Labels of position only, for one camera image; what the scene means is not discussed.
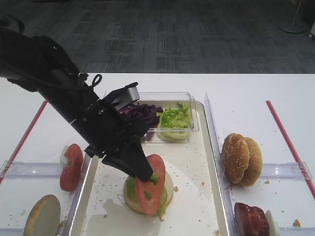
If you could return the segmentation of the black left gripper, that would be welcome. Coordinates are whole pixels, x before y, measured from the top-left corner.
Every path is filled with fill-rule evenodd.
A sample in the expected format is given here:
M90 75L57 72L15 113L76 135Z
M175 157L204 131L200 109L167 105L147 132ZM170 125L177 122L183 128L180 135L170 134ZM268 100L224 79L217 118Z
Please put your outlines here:
M102 163L114 167L131 177L147 182L153 170L144 154L140 138L149 125L143 118L130 118L121 114L104 99L82 112L71 126L89 144L85 152L103 157Z

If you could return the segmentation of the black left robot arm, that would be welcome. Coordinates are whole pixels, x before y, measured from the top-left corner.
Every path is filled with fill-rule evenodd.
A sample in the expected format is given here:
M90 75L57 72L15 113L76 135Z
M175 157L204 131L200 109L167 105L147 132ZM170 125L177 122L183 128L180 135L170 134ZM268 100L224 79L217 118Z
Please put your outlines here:
M24 23L14 15L0 20L0 75L9 82L38 92L88 143L86 153L131 177L149 181L153 170L140 139L149 129L142 118L129 118L120 110L137 101L137 83L99 98L65 50L47 36L24 35Z

